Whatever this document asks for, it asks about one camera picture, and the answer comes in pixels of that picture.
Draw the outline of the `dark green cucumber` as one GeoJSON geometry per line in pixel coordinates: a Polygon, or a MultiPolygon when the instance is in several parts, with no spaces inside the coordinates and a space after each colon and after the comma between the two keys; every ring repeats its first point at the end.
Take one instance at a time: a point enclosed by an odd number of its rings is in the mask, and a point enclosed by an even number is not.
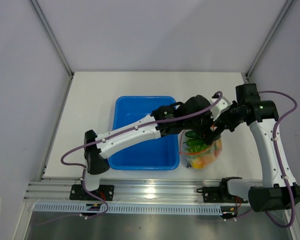
{"type": "Polygon", "coordinates": [[[193,130],[186,131],[184,134],[189,139],[199,139],[200,136],[195,133],[193,130]]]}

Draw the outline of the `green grape bunch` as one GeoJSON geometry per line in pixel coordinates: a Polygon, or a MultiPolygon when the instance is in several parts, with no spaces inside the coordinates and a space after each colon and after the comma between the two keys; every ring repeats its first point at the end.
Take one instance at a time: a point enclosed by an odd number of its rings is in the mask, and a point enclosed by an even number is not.
{"type": "Polygon", "coordinates": [[[208,147],[204,147],[204,146],[200,146],[200,145],[197,145],[197,146],[189,146],[189,147],[186,147],[185,150],[187,153],[189,154],[199,154],[201,152],[204,152],[208,149],[208,147]]]}

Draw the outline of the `clear zip top bag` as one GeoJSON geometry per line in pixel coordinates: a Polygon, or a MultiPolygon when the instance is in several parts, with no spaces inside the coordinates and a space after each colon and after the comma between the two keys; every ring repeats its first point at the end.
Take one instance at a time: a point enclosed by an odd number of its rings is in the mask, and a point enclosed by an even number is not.
{"type": "Polygon", "coordinates": [[[194,131],[184,130],[180,136],[179,155],[185,160],[187,168],[201,170],[213,163],[223,150],[219,137],[207,145],[194,131]]]}

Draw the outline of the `green chili pepper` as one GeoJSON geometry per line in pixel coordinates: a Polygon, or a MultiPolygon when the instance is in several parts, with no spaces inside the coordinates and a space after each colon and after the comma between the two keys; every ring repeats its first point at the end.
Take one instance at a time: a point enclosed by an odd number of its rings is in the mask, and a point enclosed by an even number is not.
{"type": "Polygon", "coordinates": [[[188,139],[185,143],[188,147],[195,147],[195,146],[199,146],[203,148],[207,147],[207,145],[202,139],[188,139]]]}

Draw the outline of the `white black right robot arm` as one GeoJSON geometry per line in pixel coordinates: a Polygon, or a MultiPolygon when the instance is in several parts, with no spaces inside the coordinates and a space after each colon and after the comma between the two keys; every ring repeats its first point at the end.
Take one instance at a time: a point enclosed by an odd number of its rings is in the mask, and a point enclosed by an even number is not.
{"type": "Polygon", "coordinates": [[[240,177],[225,177],[220,181],[218,196],[224,202],[240,197],[249,202],[255,212],[295,210],[300,202],[300,185],[293,176],[280,135],[280,121],[275,103],[261,100],[254,83],[235,88],[236,100],[215,122],[215,134],[233,132],[241,123],[249,127],[258,150],[262,169],[262,186],[240,177]]]}

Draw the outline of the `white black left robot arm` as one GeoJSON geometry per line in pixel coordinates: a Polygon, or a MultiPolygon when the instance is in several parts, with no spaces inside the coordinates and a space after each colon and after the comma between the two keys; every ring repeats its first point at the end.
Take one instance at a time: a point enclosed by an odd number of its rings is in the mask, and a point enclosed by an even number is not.
{"type": "Polygon", "coordinates": [[[115,104],[113,130],[84,134],[86,183],[81,194],[98,196],[101,176],[119,171],[170,171],[178,167],[178,134],[193,130],[204,136],[215,119],[218,98],[196,95],[186,102],[168,96],[124,96],[115,104]]]}

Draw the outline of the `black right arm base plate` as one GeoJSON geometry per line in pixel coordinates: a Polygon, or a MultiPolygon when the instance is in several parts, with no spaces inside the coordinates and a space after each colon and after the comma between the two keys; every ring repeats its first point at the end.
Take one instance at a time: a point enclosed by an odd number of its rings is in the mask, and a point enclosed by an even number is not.
{"type": "Polygon", "coordinates": [[[204,186],[196,189],[202,195],[204,203],[232,203],[233,197],[217,186],[204,186]]]}

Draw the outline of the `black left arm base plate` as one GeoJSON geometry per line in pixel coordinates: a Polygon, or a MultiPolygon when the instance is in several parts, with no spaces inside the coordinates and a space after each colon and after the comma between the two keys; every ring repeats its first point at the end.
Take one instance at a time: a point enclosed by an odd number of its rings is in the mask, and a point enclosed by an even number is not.
{"type": "MultiPolygon", "coordinates": [[[[104,201],[112,201],[114,197],[115,186],[114,185],[100,185],[97,190],[93,190],[90,193],[103,199],[104,201]]],[[[73,184],[71,186],[69,199],[72,201],[92,201],[96,200],[88,194],[81,184],[73,184]]]]}

